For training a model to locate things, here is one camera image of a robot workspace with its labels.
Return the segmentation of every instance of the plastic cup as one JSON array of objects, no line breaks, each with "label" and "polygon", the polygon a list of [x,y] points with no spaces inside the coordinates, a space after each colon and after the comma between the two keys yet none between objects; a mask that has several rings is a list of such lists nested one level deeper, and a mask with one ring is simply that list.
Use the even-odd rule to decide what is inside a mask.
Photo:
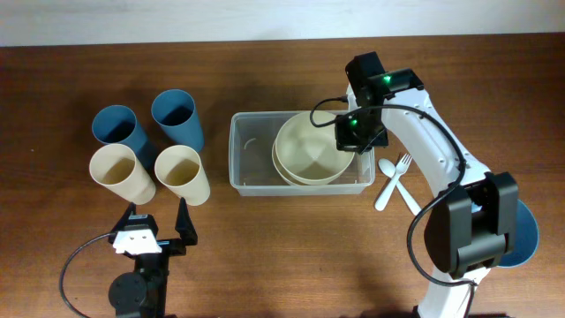
[{"label": "plastic cup", "polygon": [[196,150],[176,145],[166,148],[155,162],[157,179],[186,203],[198,206],[210,196],[210,184]]},{"label": "plastic cup", "polygon": [[94,153],[89,164],[96,183],[135,204],[155,195],[155,184],[133,151],[122,144],[106,145]]},{"label": "plastic cup", "polygon": [[539,227],[536,218],[526,205],[518,200],[516,214],[516,242],[514,251],[502,256],[498,267],[509,269],[524,265],[538,250]]},{"label": "plastic cup", "polygon": [[92,132],[104,145],[126,145],[133,150],[145,169],[153,168],[157,149],[149,142],[133,110],[122,105],[106,107],[94,117]]},{"label": "plastic cup", "polygon": [[151,105],[153,119],[177,144],[200,152],[204,148],[204,133],[192,96],[181,89],[160,93]]}]

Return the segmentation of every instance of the plastic bin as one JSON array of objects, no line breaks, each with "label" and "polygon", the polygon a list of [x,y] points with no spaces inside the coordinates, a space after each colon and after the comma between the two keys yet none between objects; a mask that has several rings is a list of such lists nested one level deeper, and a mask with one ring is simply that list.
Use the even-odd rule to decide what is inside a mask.
[{"label": "plastic bin", "polygon": [[[345,110],[328,110],[344,114]],[[276,135],[302,111],[241,112],[231,119],[230,182],[242,196],[359,194],[374,182],[374,150],[355,154],[347,170],[329,185],[288,185],[273,165]]]}]

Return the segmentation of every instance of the wooden table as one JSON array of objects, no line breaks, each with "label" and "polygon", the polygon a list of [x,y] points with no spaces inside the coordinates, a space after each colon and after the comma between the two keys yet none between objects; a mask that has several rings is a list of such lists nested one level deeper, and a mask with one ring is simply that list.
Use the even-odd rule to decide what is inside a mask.
[{"label": "wooden table", "polygon": [[[411,67],[460,141],[494,172],[510,171],[538,219],[536,256],[496,269],[479,287],[474,313],[558,317],[565,312],[565,34],[404,37],[284,42],[100,45],[0,49],[0,315],[72,317],[57,291],[59,271],[80,244],[107,232],[127,202],[97,185],[88,161],[103,107],[131,107],[150,139],[171,145],[150,115],[173,87],[197,103],[212,195],[190,208],[200,235],[171,259],[167,312],[179,317],[371,317],[409,312],[428,282],[412,267],[412,218],[398,193],[373,209],[386,179],[360,195],[241,197],[229,182],[230,119],[239,111],[309,110],[341,95],[344,66],[377,50],[389,70]],[[402,144],[377,157],[396,158]],[[403,182],[431,199],[413,164]],[[159,238],[177,235],[178,200],[155,182],[138,207]],[[431,269],[423,226],[417,253]],[[108,288],[132,261],[109,244],[89,247],[65,278],[72,302],[112,316]]]}]

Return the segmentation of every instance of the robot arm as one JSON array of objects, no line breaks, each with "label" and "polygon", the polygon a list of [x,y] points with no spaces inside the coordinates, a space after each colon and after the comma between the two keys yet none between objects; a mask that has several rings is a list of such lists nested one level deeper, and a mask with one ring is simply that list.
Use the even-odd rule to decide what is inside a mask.
[{"label": "robot arm", "polygon": [[133,272],[118,276],[109,288],[116,317],[165,317],[169,258],[186,255],[187,246],[198,244],[185,199],[180,200],[175,224],[180,238],[157,240],[158,231],[153,216],[136,214],[133,203],[111,231],[108,242],[116,253],[135,260]]},{"label": "robot arm", "polygon": [[[387,146],[389,129],[410,152],[434,196],[445,191],[464,169],[460,185],[433,207],[425,242],[435,265],[432,278],[446,283],[465,279],[478,284],[504,254],[513,250],[516,182],[508,173],[494,175],[471,155],[435,111],[423,83],[412,70],[385,72],[374,52],[355,57],[345,70],[350,80],[350,109],[360,106],[366,111],[357,110],[335,121],[338,149],[362,153],[372,146]],[[388,104],[408,109],[387,109]],[[411,109],[425,112],[446,132]],[[464,167],[445,133],[463,153]],[[415,315],[460,318],[469,301],[468,285],[430,283]]]}]

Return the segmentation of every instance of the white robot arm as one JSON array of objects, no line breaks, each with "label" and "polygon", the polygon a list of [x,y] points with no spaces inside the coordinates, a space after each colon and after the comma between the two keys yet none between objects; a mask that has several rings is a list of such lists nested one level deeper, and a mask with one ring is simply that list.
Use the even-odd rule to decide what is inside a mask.
[{"label": "white robot arm", "polygon": [[[358,106],[351,86],[348,87],[346,94],[350,110],[357,109]],[[424,89],[412,88],[402,91],[397,93],[394,98],[386,100],[384,104],[408,105],[416,110],[423,110],[448,129],[467,160],[467,170],[462,185],[483,180],[485,173],[490,171],[449,130],[435,111],[430,95]],[[433,196],[437,196],[440,191],[445,190],[456,179],[459,173],[457,155],[435,125],[424,120],[418,114],[407,110],[383,110],[381,120],[384,126],[398,137],[412,155],[426,177]],[[490,272],[490,269],[487,268],[475,269],[466,273],[463,279],[469,279],[478,284],[488,272]],[[433,267],[432,276],[450,283],[459,281],[453,279],[449,274],[441,272],[436,267]],[[430,283],[426,296],[418,305],[418,314],[422,318],[463,318],[469,296],[469,288],[466,285],[444,287]]]},{"label": "white robot arm", "polygon": [[[433,195],[443,196],[412,224],[415,227],[432,208],[425,230],[426,248],[434,263],[431,276],[423,272],[411,251],[412,225],[409,230],[412,261],[431,281],[413,314],[464,317],[472,301],[471,289],[514,248],[516,182],[506,172],[491,173],[463,146],[435,111],[412,70],[385,72],[374,52],[355,57],[345,70],[350,80],[348,96],[333,100],[348,100],[353,111],[334,121],[337,148],[363,153],[373,146],[387,146],[386,131],[390,130],[422,170]],[[456,286],[457,282],[466,284]]]}]

